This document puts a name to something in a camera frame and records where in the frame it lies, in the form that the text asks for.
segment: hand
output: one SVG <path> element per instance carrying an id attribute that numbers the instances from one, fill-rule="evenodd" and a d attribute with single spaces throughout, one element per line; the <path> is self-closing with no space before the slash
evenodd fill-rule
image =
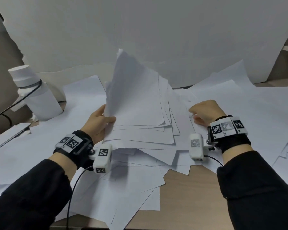
<path id="1" fill-rule="evenodd" d="M 194 123 L 209 126 L 217 118 L 226 116 L 215 100 L 207 100 L 195 104 L 189 109 L 189 112 L 197 114 L 193 116 Z"/>
<path id="2" fill-rule="evenodd" d="M 93 112 L 85 125 L 80 129 L 92 138 L 94 144 L 97 144 L 104 139 L 107 123 L 113 123 L 116 120 L 115 117 L 103 116 L 105 107 L 106 105 L 102 105 L 98 110 Z"/>

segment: wooden table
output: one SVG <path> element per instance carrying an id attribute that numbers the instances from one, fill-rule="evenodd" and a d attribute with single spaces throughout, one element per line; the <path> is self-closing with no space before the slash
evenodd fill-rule
<path id="1" fill-rule="evenodd" d="M 169 170 L 160 187 L 160 211 L 139 210 L 126 229 L 232 230 L 226 200 L 216 174 L 204 166 L 191 166 L 189 175 Z M 66 219 L 52 226 L 65 226 Z M 107 228 L 104 222 L 86 216 L 71 216 L 69 226 Z"/>

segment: black sleeve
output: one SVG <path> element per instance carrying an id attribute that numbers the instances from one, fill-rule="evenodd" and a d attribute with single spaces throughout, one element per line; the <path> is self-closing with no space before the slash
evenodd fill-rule
<path id="1" fill-rule="evenodd" d="M 0 229 L 49 229 L 71 195 L 62 167 L 43 160 L 0 196 Z"/>
<path id="2" fill-rule="evenodd" d="M 217 176 L 235 230 L 288 230 L 288 185 L 258 152 L 234 157 Z"/>

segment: person's left hand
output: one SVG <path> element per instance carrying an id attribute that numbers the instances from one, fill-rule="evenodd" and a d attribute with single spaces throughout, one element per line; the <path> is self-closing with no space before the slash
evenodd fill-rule
<path id="1" fill-rule="evenodd" d="M 104 139 L 107 123 L 113 123 L 116 120 L 115 117 L 103 116 L 105 107 L 106 105 L 104 104 L 98 110 L 93 112 L 84 126 L 80 129 L 92 138 L 94 144 L 97 144 Z"/>

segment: white backdrop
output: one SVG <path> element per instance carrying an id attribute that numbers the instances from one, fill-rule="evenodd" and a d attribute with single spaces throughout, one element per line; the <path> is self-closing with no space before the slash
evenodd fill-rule
<path id="1" fill-rule="evenodd" d="M 24 61 L 57 87 L 88 67 L 111 80 L 118 48 L 173 87 L 241 59 L 263 82 L 288 38 L 288 0 L 0 0 L 0 12 Z"/>

